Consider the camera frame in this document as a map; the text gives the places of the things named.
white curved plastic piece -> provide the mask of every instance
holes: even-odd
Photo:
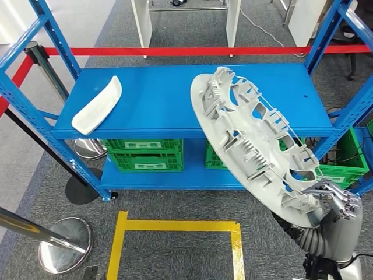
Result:
[[[113,76],[103,90],[74,116],[72,125],[81,134],[88,135],[104,121],[121,95],[121,81]]]
[[[240,183],[272,212],[304,228],[319,225],[321,202],[301,193],[316,183],[317,159],[306,145],[297,145],[287,120],[255,85],[242,77],[233,83],[234,77],[219,67],[193,80],[192,106],[207,139]],[[288,149],[282,152],[279,140]]]

red barrier tape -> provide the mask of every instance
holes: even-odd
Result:
[[[92,56],[136,56],[147,55],[149,57],[188,57],[206,55],[259,55],[259,54],[307,54],[311,49],[308,47],[161,47],[161,48],[71,48],[74,55]],[[56,48],[45,48],[48,55],[59,55]],[[369,53],[366,45],[329,45],[325,53]]]
[[[16,86],[20,87],[25,80],[26,76],[32,66],[32,60],[26,55],[25,59],[21,63],[18,70],[13,76],[12,81]],[[5,110],[8,107],[9,103],[4,97],[0,96],[0,117],[2,117]]]

black stanchion base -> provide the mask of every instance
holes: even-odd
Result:
[[[97,168],[90,168],[96,177],[101,179],[102,171]],[[74,176],[72,176],[66,184],[65,193],[69,201],[74,204],[82,205],[92,202],[99,197],[99,194],[90,185],[83,185]]]

stanchion base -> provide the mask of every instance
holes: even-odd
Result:
[[[81,265],[92,248],[92,235],[88,224],[80,218],[66,218],[57,222],[50,230],[78,244],[85,253],[69,248],[59,248],[47,242],[38,246],[38,260],[46,271],[62,274],[74,270]]]
[[[90,168],[96,177],[101,179],[102,172],[97,168]],[[83,185],[75,177],[72,176],[67,182],[65,193],[71,203],[82,205],[92,202],[99,194],[90,185]]]
[[[74,150],[81,158],[87,160],[100,159],[107,155],[106,147],[98,139],[75,139]]]

white table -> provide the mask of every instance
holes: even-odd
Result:
[[[150,45],[151,33],[153,29],[151,27],[150,11],[163,12],[166,9],[149,9],[149,0],[131,0],[133,14],[135,15],[136,25],[137,32],[140,38],[140,44],[142,48],[148,48]],[[170,8],[167,11],[219,11],[219,10],[228,10],[227,24],[225,31],[227,32],[228,46],[234,47],[236,40],[236,32],[237,31],[238,16],[240,15],[240,7],[241,0],[227,0],[227,7],[206,7],[206,8]]]

